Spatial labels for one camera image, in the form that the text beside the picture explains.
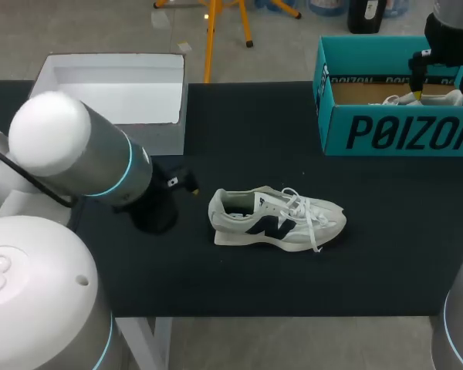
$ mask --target gray floor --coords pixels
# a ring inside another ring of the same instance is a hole
[[[345,34],[346,18],[300,8],[301,20],[251,10],[253,49],[237,8],[224,11],[212,82],[311,80],[319,36]],[[34,79],[51,52],[178,52],[187,42],[189,81],[201,82],[205,8],[155,11],[167,29],[151,21],[153,11],[152,0],[0,0],[0,79]],[[384,20],[381,33],[421,34],[430,12],[430,0],[411,0],[411,11]],[[428,318],[181,318],[171,370],[426,370],[430,338]]]
[[[154,10],[152,1],[0,0],[0,79],[34,79],[51,52],[179,52],[178,43],[188,42],[189,82],[201,82],[206,8]],[[410,2],[411,11],[384,20],[380,33],[423,33],[431,0]],[[346,34],[346,16],[319,17],[301,5],[303,18],[295,20],[248,5],[254,48],[245,47],[238,9],[226,9],[215,33],[212,82],[310,80],[319,36]],[[154,27],[151,12],[165,13],[167,29]]]
[[[428,318],[180,318],[170,370],[432,370]]]

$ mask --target white box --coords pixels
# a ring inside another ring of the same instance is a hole
[[[54,54],[30,97],[61,90],[120,127],[150,155],[184,153],[187,84],[177,54]]]

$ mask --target blue light ring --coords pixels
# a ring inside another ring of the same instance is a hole
[[[463,365],[463,358],[461,358],[460,354],[458,353],[458,350],[455,347],[455,344],[451,340],[451,336],[449,335],[449,330],[448,330],[448,323],[446,322],[446,305],[448,304],[448,297],[449,297],[449,293],[446,296],[446,300],[444,301],[444,313],[443,313],[444,329],[446,331],[446,336],[448,337],[448,341],[449,341],[449,344],[451,345],[451,348],[453,349],[453,352],[455,353],[456,357],[458,358],[458,360],[460,360],[461,364]]]
[[[86,194],[86,197],[101,197],[103,195],[107,195],[108,193],[111,193],[114,191],[118,186],[125,180],[127,175],[129,174],[130,167],[132,166],[132,143],[130,142],[129,137],[122,131],[122,133],[125,135],[125,138],[127,139],[127,142],[129,144],[129,163],[127,164],[127,168],[125,169],[125,172],[123,173],[123,176],[118,180],[118,182],[113,185],[110,189],[103,191],[102,193],[97,193],[97,194]]]
[[[106,341],[105,349],[103,353],[101,354],[98,362],[94,365],[93,370],[97,370],[101,366],[101,362],[103,362],[103,359],[105,358],[106,353],[108,352],[108,347],[110,347],[112,335],[113,335],[113,314],[110,312],[110,335],[108,335],[108,341]]]

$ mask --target white foam insert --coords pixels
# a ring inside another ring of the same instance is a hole
[[[31,97],[62,90],[111,123],[178,123],[184,57],[172,54],[68,54],[45,61]]]

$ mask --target tripod leg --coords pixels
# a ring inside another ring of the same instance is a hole
[[[211,3],[209,5],[208,42],[206,44],[206,62],[204,64],[204,83],[209,83],[211,80],[211,64],[213,59],[213,36],[215,35],[217,1],[219,0],[211,0]]]
[[[254,43],[252,42],[252,35],[250,33],[250,27],[248,25],[247,10],[245,9],[244,0],[238,0],[238,7],[240,8],[240,14],[242,15],[242,23],[244,25],[245,44],[248,48],[251,48],[254,46]]]
[[[301,19],[302,18],[302,14],[300,12],[297,12],[294,8],[292,8],[291,6],[288,6],[287,4],[282,2],[281,0],[271,0],[271,2],[274,5],[276,5],[278,8],[281,8],[282,10],[284,10],[285,12],[290,14],[291,16],[295,17],[295,19]]]
[[[153,7],[155,9],[161,8],[163,5],[167,3],[168,0],[157,0],[154,4]]]

